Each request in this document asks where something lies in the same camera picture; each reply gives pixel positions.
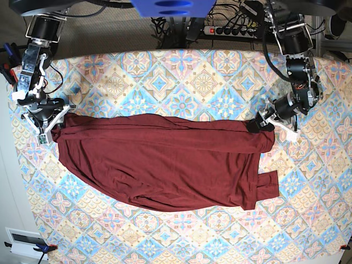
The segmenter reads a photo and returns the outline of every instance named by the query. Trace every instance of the black cable bundle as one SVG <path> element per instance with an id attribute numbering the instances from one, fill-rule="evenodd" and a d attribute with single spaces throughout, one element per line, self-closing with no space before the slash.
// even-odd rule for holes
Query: black cable bundle
<path id="1" fill-rule="evenodd" d="M 269 57 L 268 47 L 266 45 L 267 31 L 268 31 L 268 28 L 265 29 L 264 34 L 263 34 L 263 52 L 264 52 L 265 60 L 269 64 L 269 67 L 284 81 L 288 81 L 289 83 L 292 83 L 292 84 L 302 83 L 301 81 L 293 80 L 290 77 L 283 75 L 283 73 L 278 68 L 276 68 L 275 65 L 271 62 L 270 57 Z"/>
<path id="2" fill-rule="evenodd" d="M 91 18 L 91 17 L 94 17 L 94 16 L 96 16 L 96 15 L 99 15 L 99 14 L 102 13 L 105 9 L 106 9 L 106 7 L 102 7 L 102 8 L 99 9 L 97 12 L 92 13 L 92 14 L 88 14 L 88 15 L 66 15 L 66 14 L 61 14 L 61 13 L 58 13 L 58 12 L 53 12 L 53 14 L 59 15 L 60 17 L 65 17 L 65 18 Z"/>
<path id="3" fill-rule="evenodd" d="M 169 28 L 165 29 L 165 25 L 167 23 L 166 19 L 164 17 L 151 18 L 151 21 L 155 27 L 155 35 L 152 35 L 152 37 L 158 40 L 157 48 L 162 48 L 165 38 L 170 33 Z"/>
<path id="4" fill-rule="evenodd" d="M 238 26 L 238 30 L 240 31 L 246 24 L 247 22 L 247 30 L 246 32 L 249 30 L 249 29 L 257 29 L 257 26 L 253 26 L 254 24 L 254 21 L 252 21 L 246 14 L 242 13 L 240 11 L 240 7 L 241 7 L 241 1 L 235 1 L 233 0 L 234 3 L 215 3 L 215 5 L 212 7 L 212 9 L 210 10 L 209 14 L 208 14 L 208 25 L 209 25 L 209 20 L 213 20 L 214 21 L 214 18 L 216 15 L 220 15 L 222 17 L 225 18 L 225 20 L 227 20 L 227 23 L 221 27 L 221 31 L 224 31 L 224 30 L 228 30 L 229 33 L 236 27 Z M 216 8 L 225 8 L 225 9 L 233 9 L 234 10 L 234 16 L 231 17 L 231 18 L 228 18 L 225 14 L 221 13 L 220 11 L 216 11 L 215 12 L 215 9 Z"/>

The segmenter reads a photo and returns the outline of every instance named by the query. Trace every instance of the wire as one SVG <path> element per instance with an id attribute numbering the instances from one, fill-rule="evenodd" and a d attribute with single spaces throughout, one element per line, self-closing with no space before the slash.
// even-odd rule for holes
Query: wire
<path id="1" fill-rule="evenodd" d="M 45 255 L 45 253 L 43 253 L 43 255 L 41 256 L 41 258 L 39 259 L 38 264 L 40 264 L 40 262 L 42 262 L 42 259 L 43 259 L 44 255 Z"/>
<path id="2" fill-rule="evenodd" d="M 40 132 L 40 134 L 43 134 L 44 133 L 44 131 L 43 131 L 43 128 L 42 128 L 42 126 L 40 125 L 40 122 L 39 122 L 39 120 L 38 120 L 38 118 L 32 113 L 32 116 L 31 117 L 33 117 L 33 119 L 35 120 L 35 121 L 37 121 L 37 123 L 38 123 L 38 128 L 39 128 L 39 132 Z"/>
<path id="3" fill-rule="evenodd" d="M 286 20 L 285 20 L 285 30 L 284 30 L 283 38 L 286 37 L 288 20 L 290 19 L 291 14 L 292 14 L 292 12 L 290 12 L 289 15 L 286 17 Z"/>
<path id="4" fill-rule="evenodd" d="M 54 67 L 52 67 L 51 64 L 50 64 L 50 67 L 51 67 L 55 72 L 57 72 L 57 73 L 60 75 L 60 77 L 61 77 L 61 83 L 60 83 L 59 86 L 57 86 L 53 91 L 51 91 L 51 92 L 44 92 L 44 94 L 47 94 L 47 95 L 52 94 L 53 92 L 56 92 L 56 91 L 59 90 L 59 89 L 61 88 L 61 86 L 64 84 L 64 78 L 63 78 L 61 72 L 59 72 L 57 69 L 55 69 Z"/>
<path id="5" fill-rule="evenodd" d="M 294 124 L 294 130 L 295 132 L 297 132 L 297 128 L 298 128 L 298 121 L 297 121 L 297 115 L 295 114 L 295 124 Z"/>
<path id="6" fill-rule="evenodd" d="M 214 15 L 222 15 L 224 18 L 226 18 L 227 21 L 230 20 L 230 19 L 229 19 L 227 16 L 225 16 L 223 13 L 212 13 L 212 14 L 209 14 L 208 16 L 209 16 L 210 19 L 214 20 Z"/>
<path id="7" fill-rule="evenodd" d="M 269 53 L 268 53 L 268 47 L 266 45 L 266 32 L 267 32 L 268 27 L 265 28 L 264 30 L 264 34 L 263 34 L 263 51 L 264 51 L 264 57 L 266 62 L 269 64 L 270 68 L 284 81 L 287 81 L 289 83 L 292 84 L 301 84 L 302 81 L 299 80 L 293 80 L 290 77 L 287 77 L 285 75 L 282 74 L 282 72 L 275 67 L 275 65 L 271 62 L 270 57 L 269 57 Z"/>
<path id="8" fill-rule="evenodd" d="M 253 23 L 254 23 L 254 21 L 252 20 L 252 22 L 251 22 L 251 24 L 247 24 L 247 29 L 246 29 L 246 33 L 248 32 L 248 30 L 250 30 L 251 28 L 252 28 L 252 25 L 253 25 Z"/>
<path id="9" fill-rule="evenodd" d="M 47 79 L 44 79 L 44 89 L 46 88 L 46 86 L 48 85 L 48 81 L 47 81 Z"/>
<path id="10" fill-rule="evenodd" d="M 323 21 L 320 23 L 320 26 L 317 27 L 316 29 L 315 29 L 314 27 L 312 27 L 311 25 L 308 25 L 308 24 L 307 24 L 307 26 L 310 27 L 310 28 L 313 29 L 313 30 L 318 30 L 318 29 L 320 29 L 320 28 L 323 26 L 324 23 L 325 23 L 325 19 L 323 19 Z"/>
<path id="11" fill-rule="evenodd" d="M 87 0 L 92 4 L 96 4 L 98 6 L 103 7 L 112 7 L 112 8 L 134 8 L 133 4 L 131 3 L 117 3 L 117 2 L 109 2 L 105 0 Z"/>
<path id="12" fill-rule="evenodd" d="M 102 7 L 102 8 L 99 9 L 97 12 L 92 13 L 92 14 L 88 14 L 88 15 L 66 15 L 66 14 L 60 14 L 60 13 L 58 13 L 58 12 L 53 12 L 53 14 L 59 15 L 60 17 L 64 17 L 64 18 L 91 18 L 91 17 L 94 17 L 94 16 L 96 16 L 96 15 L 99 15 L 99 14 L 102 13 L 105 9 L 106 9 L 106 7 Z"/>
<path id="13" fill-rule="evenodd" d="M 237 24 L 237 22 L 238 22 L 238 20 L 242 17 L 244 15 L 244 17 L 243 17 L 243 21 L 242 21 L 242 24 Z M 237 26 L 240 26 L 239 28 L 237 28 L 238 30 L 239 30 L 239 32 L 241 31 L 241 29 L 243 28 L 243 26 L 244 26 L 244 24 L 245 24 L 245 22 L 246 22 L 246 18 L 247 18 L 247 16 L 245 15 L 245 14 L 241 14 L 241 15 L 239 15 L 238 16 L 238 18 L 237 18 L 237 20 L 236 20 L 236 22 L 233 24 L 233 26 L 232 27 L 230 27 L 230 30 L 232 31 L 234 28 L 235 28 L 235 26 L 237 25 Z"/>
<path id="14" fill-rule="evenodd" d="M 151 21 L 155 27 L 155 35 L 152 35 L 152 37 L 158 40 L 157 48 L 162 48 L 165 43 L 165 39 L 170 32 L 169 28 L 166 30 L 164 29 L 166 25 L 166 19 L 164 17 L 151 18 Z"/>
<path id="15" fill-rule="evenodd" d="M 253 45 L 253 50 L 255 51 L 255 47 L 254 47 L 254 39 L 255 39 L 255 35 L 253 34 L 253 39 L 251 41 L 251 44 Z"/>
<path id="16" fill-rule="evenodd" d="M 226 24 L 225 26 L 223 26 L 222 28 L 223 28 L 223 29 L 227 28 L 228 25 L 230 24 L 230 22 L 232 22 L 232 20 L 235 19 L 235 18 L 237 18 L 237 20 L 236 20 L 235 23 L 233 23 L 233 27 L 234 27 L 235 25 L 241 26 L 241 24 L 237 24 L 237 22 L 238 22 L 238 20 L 239 20 L 243 15 L 245 15 L 245 14 L 239 15 L 238 18 L 237 18 L 237 14 L 236 14 L 236 16 L 234 16 L 233 18 L 231 18 L 231 19 L 227 22 L 227 24 Z"/>
<path id="17" fill-rule="evenodd" d="M 324 32 L 325 31 L 325 27 L 324 27 L 324 29 L 322 29 L 322 30 L 320 30 L 320 31 L 318 31 L 318 32 L 315 32 L 315 33 L 312 33 L 312 34 L 310 34 L 311 36 L 314 36 L 314 35 L 317 35 L 317 34 L 319 34 L 319 33 L 321 33 L 321 32 Z"/>

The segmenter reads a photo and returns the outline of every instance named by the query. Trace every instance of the folded cloth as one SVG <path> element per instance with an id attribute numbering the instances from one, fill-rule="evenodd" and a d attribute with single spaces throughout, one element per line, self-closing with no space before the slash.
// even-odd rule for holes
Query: folded cloth
<path id="1" fill-rule="evenodd" d="M 251 210 L 279 196 L 277 172 L 258 175 L 274 132 L 248 133 L 246 122 L 67 114 L 65 128 L 52 134 L 69 171 L 126 204 L 164 212 L 214 205 Z"/>

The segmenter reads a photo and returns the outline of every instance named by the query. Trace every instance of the maroon shirt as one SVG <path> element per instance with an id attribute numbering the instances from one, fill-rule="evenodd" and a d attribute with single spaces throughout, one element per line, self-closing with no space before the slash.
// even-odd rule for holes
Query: maroon shirt
<path id="1" fill-rule="evenodd" d="M 279 196 L 277 172 L 258 175 L 274 132 L 245 122 L 193 122 L 154 114 L 92 118 L 67 114 L 53 131 L 59 160 L 102 193 L 126 204 L 172 212 L 213 205 L 255 208 Z"/>

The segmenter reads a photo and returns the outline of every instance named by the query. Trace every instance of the wall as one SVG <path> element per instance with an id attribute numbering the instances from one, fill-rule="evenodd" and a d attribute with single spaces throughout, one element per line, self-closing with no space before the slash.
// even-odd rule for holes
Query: wall
<path id="1" fill-rule="evenodd" d="M 38 263 L 13 255 L 3 242 L 9 242 L 5 227 L 38 232 L 30 211 L 17 160 L 7 104 L 5 78 L 0 75 L 0 263 Z"/>

